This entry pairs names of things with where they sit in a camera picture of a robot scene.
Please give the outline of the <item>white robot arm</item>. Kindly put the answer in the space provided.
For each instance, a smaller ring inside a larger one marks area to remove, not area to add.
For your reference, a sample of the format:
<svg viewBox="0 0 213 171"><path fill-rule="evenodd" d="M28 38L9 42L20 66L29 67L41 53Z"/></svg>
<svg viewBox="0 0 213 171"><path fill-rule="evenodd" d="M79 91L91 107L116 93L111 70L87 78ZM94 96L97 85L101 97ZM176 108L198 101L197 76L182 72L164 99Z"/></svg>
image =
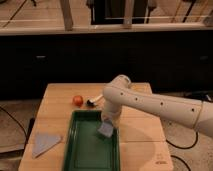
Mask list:
<svg viewBox="0 0 213 171"><path fill-rule="evenodd" d="M103 97L102 119L109 120L114 127L118 126L122 107L127 106L182 124L213 138L213 103L141 93L131 88L131 80L126 75L118 75L106 84Z"/></svg>

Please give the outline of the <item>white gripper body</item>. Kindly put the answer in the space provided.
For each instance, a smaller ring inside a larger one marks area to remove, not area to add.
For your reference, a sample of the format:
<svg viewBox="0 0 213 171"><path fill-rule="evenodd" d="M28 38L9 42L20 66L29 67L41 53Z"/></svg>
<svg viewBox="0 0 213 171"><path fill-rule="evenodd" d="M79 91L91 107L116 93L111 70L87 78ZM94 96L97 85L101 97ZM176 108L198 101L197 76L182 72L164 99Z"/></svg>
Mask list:
<svg viewBox="0 0 213 171"><path fill-rule="evenodd" d="M114 128L118 128L120 124L120 116L121 116L121 109L117 110L109 110L104 108L101 112L101 120L107 121L109 120Z"/></svg>

